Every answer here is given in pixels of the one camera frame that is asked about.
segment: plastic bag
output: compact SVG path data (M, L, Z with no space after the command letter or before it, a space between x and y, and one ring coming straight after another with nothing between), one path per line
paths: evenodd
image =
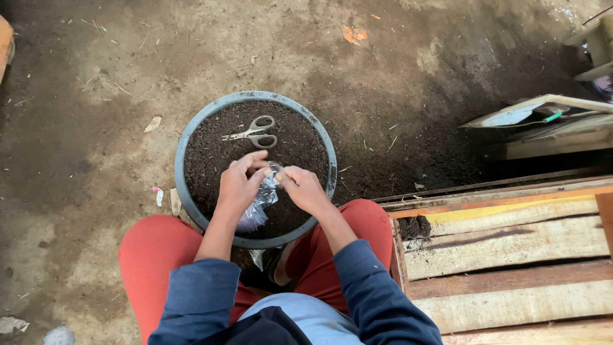
M275 175L283 167L274 161L269 162L269 165L271 169L270 174L260 184L256 199L240 217L236 227L237 233L250 233L257 230L257 227L260 225L264 225L268 220L264 209L279 200L279 197L276 195L276 188L279 186L279 182L275 179Z

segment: scissors handle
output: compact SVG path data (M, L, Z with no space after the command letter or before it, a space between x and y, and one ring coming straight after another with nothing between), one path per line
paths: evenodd
M273 143L270 145L266 145L266 146L260 145L259 141L262 139L273 139ZM258 149L262 149L262 150L272 149L276 145L276 136L272 134L261 134L258 136L251 136L251 143L253 144L253 146L257 147Z
M257 125L257 122L258 122L259 120L263 119L263 118L267 118L267 119L269 119L269 120L271 121L271 122L270 122L270 124L269 124L269 125L264 125L264 126L258 126L258 125ZM256 119L255 119L255 120L253 120L253 121L251 122L251 124L250 124L250 126L249 126L249 129L250 129L251 131L262 131L262 130L267 130L267 129L269 129L270 127L272 127L272 126L274 126L274 125L275 125L275 119L274 119L272 116L262 115L262 116L260 116L260 117L256 117Z

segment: leg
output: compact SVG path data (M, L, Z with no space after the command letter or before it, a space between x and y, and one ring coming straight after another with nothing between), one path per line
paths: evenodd
M202 236L186 222L169 215L152 215L126 233L119 248L121 277L140 327L143 344L158 327L162 316L170 271L193 262ZM259 298L238 283L230 322Z
M379 261L389 270L392 228L386 212L369 200L354 200L339 207L339 210L356 236L368 241ZM285 270L289 277L301 277L294 292L319 298L349 315L332 261L332 251L319 224L296 241Z

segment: dirty floor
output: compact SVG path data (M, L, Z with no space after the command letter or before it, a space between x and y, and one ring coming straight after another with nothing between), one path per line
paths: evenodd
M591 97L571 78L581 59L560 42L604 7L3 1L18 36L0 87L0 316L31 325L0 343L39 344L65 324L78 344L140 344L117 248L138 219L170 213L151 188L174 187L177 139L214 99L266 90L312 111L339 169L351 166L336 203L486 180L479 139L456 126L508 99ZM350 44L343 24L368 38ZM161 126L143 134L156 115Z

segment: blue long-sleeve shirt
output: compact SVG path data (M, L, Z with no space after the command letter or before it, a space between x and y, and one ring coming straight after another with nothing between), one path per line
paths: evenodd
M407 299L359 239L334 255L349 314L365 344L442 344L436 325ZM238 289L235 263L204 259L170 272L166 305L149 345L191 344L228 327Z

